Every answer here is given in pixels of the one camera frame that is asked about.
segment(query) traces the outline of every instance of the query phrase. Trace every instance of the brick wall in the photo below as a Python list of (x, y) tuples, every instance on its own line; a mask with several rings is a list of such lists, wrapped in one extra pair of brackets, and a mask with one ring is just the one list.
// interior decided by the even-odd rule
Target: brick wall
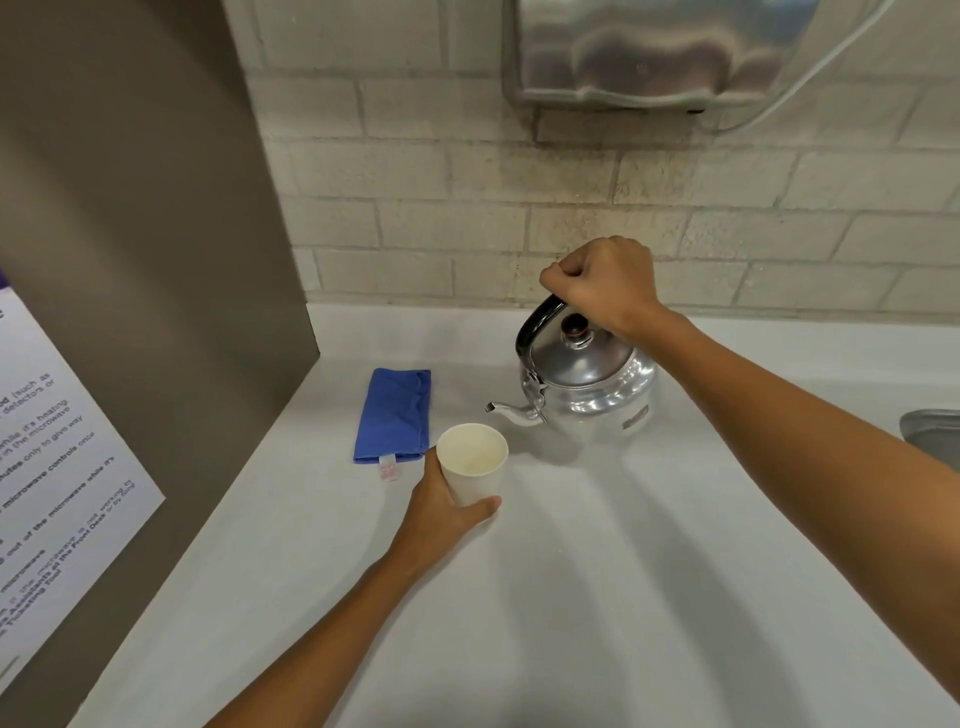
[[(622, 233), (684, 310), (960, 322), (957, 0), (900, 0), (720, 138), (506, 107), (501, 0), (226, 3), (310, 300), (528, 305), (557, 255)], [(869, 7), (822, 0), (785, 78)]]

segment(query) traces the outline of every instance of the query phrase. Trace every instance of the cable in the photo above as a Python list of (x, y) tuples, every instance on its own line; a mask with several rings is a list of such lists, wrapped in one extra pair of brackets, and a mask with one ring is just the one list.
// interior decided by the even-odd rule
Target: cable
[(837, 56), (850, 48), (854, 43), (860, 40), (860, 37), (864, 33), (873, 28), (879, 19), (887, 14), (894, 5), (897, 4), (897, 0), (884, 0), (876, 10), (871, 12), (863, 22), (860, 23), (852, 33), (847, 37), (837, 43), (833, 50), (823, 56), (819, 61), (813, 64), (813, 66), (804, 73), (797, 81), (795, 81), (791, 86), (785, 89), (779, 96), (777, 96), (773, 101), (771, 101), (766, 107), (761, 109), (756, 115), (750, 117), (745, 121), (741, 121), (739, 124), (734, 124), (731, 127), (726, 129), (710, 129), (706, 125), (701, 124), (701, 129), (707, 133), (713, 134), (714, 136), (723, 136), (725, 134), (734, 133), (734, 132), (743, 132), (744, 130), (751, 129), (752, 127), (759, 124), (761, 121), (767, 119), (771, 114), (773, 114), (777, 109), (786, 104), (790, 99), (792, 99), (797, 92), (807, 85), (814, 76), (820, 73), (824, 68), (833, 63)]

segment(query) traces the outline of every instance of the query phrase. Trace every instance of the white countertop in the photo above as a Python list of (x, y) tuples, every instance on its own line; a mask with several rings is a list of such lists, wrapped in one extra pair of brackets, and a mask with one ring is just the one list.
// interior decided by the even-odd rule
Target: white countertop
[[(960, 709), (750, 482), (666, 377), (623, 452), (486, 415), (522, 397), (525, 314), (315, 306), (324, 357), (124, 642), (72, 728), (199, 728), (390, 542), (422, 471), (350, 462), (375, 366), (430, 367), (434, 440), (488, 422), (501, 512), (388, 624), (348, 726), (877, 728)], [(960, 408), (960, 329), (698, 322), (896, 432)]]

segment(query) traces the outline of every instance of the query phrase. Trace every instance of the kettle spout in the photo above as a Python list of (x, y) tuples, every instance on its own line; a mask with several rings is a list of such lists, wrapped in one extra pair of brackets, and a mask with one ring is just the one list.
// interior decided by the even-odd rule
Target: kettle spout
[(506, 417), (514, 425), (521, 427), (532, 427), (542, 425), (544, 420), (539, 410), (533, 405), (527, 407), (514, 407), (512, 404), (504, 404), (502, 401), (492, 401), (487, 405), (488, 412), (498, 412)]

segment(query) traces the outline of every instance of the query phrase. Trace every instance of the silver kettle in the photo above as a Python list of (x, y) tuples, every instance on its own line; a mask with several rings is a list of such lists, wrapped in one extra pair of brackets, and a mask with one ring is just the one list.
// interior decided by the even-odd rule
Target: silver kettle
[(516, 355), (528, 406), (492, 401), (487, 411), (517, 425), (547, 423), (585, 444), (630, 436), (654, 414), (654, 361), (556, 296), (520, 328)]

